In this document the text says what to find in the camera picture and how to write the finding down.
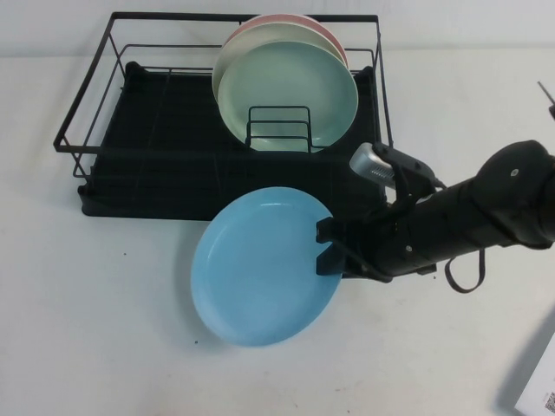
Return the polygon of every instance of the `white plate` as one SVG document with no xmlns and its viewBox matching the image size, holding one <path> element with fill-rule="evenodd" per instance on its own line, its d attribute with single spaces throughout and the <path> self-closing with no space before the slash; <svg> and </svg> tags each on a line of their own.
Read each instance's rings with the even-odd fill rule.
<svg viewBox="0 0 555 416">
<path fill-rule="evenodd" d="M 235 60 L 258 46 L 272 42 L 296 41 L 318 46 L 343 62 L 341 51 L 321 33 L 299 23 L 262 23 L 237 33 L 222 48 L 212 72 L 212 91 L 218 100 L 219 84 L 226 70 Z"/>
<path fill-rule="evenodd" d="M 237 59 L 219 87 L 219 111 L 235 137 L 245 143 L 252 106 L 306 106 L 312 144 L 330 146 L 349 129 L 356 115 L 356 84 L 343 62 L 327 50 L 300 42 L 259 46 Z M 302 108 L 255 109 L 252 120 L 307 120 Z M 251 124 L 251 136 L 306 136 L 304 124 Z M 302 139 L 253 139 L 251 148 L 307 152 Z"/>
</svg>

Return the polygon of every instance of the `pink plate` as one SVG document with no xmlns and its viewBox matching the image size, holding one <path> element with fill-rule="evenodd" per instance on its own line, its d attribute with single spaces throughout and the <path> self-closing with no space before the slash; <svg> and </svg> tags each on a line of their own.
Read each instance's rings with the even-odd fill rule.
<svg viewBox="0 0 555 416">
<path fill-rule="evenodd" d="M 225 41 L 225 43 L 228 43 L 231 39 L 233 39 L 233 37 L 235 37 L 239 33 L 244 32 L 245 30 L 248 30 L 250 28 L 254 28 L 259 24 L 276 23 L 276 22 L 296 23 L 296 24 L 306 26 L 307 28 L 310 28 L 312 30 L 315 30 L 320 35 L 328 39 L 331 43 L 333 43 L 333 45 L 337 48 L 337 50 L 341 54 L 341 57 L 343 58 L 343 62 L 345 63 L 345 67 L 347 68 L 349 67 L 349 64 L 347 63 L 347 55 L 345 55 L 345 49 L 343 49 L 343 46 L 341 46 L 341 43 L 337 40 L 337 38 L 333 36 L 333 34 L 329 30 L 327 30 L 320 22 L 314 20 L 311 17 L 303 16 L 303 15 L 281 14 L 281 15 L 261 15 L 261 16 L 253 17 L 251 20 L 239 26 L 239 28 L 235 30 L 231 36 L 229 36 L 229 38 L 227 39 L 227 41 Z"/>
</svg>

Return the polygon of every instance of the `white table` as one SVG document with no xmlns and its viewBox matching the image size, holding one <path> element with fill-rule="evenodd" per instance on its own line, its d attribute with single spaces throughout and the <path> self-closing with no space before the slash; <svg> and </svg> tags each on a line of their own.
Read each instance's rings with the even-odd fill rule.
<svg viewBox="0 0 555 416">
<path fill-rule="evenodd" d="M 441 271 L 347 281 L 299 336 L 220 343 L 188 290 L 206 224 L 88 218 L 52 141 L 90 58 L 0 60 L 0 414 L 512 414 L 555 330 L 555 251 L 487 252 L 486 282 Z M 385 54 L 395 144 L 448 184 L 504 145 L 555 153 L 535 85 L 555 51 Z M 477 257 L 459 260 L 461 284 Z"/>
</svg>

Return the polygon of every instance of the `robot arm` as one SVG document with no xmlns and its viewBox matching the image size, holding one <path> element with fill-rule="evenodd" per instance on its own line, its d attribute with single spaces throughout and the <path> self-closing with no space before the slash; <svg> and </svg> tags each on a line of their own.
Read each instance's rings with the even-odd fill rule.
<svg viewBox="0 0 555 416">
<path fill-rule="evenodd" d="M 483 250 L 494 245 L 544 250 L 555 241 L 555 158 L 536 141 L 505 147 L 475 177 L 438 192 L 428 166 L 382 144 L 362 144 L 350 166 L 394 187 L 397 200 L 366 218 L 317 223 L 317 241 L 332 242 L 317 259 L 319 275 L 388 283 L 473 251 L 482 252 L 482 269 Z"/>
</svg>

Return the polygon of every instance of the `black strap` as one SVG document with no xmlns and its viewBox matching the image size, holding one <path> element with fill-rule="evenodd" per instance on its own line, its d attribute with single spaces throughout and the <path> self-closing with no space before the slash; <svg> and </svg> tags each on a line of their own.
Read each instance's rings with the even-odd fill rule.
<svg viewBox="0 0 555 416">
<path fill-rule="evenodd" d="M 452 258 L 451 260 L 449 260 L 445 265 L 445 277 L 447 278 L 447 283 L 449 283 L 449 286 L 451 286 L 453 290 L 459 293 L 466 294 L 466 293 L 474 292 L 477 288 L 480 287 L 480 285 L 484 282 L 484 278 L 486 277 L 486 250 L 482 249 L 479 251 L 478 269 L 480 271 L 480 274 L 478 275 L 478 283 L 476 283 L 476 286 L 474 286 L 471 289 L 462 288 L 453 279 L 453 274 L 451 273 L 451 263 L 455 258 Z"/>
</svg>

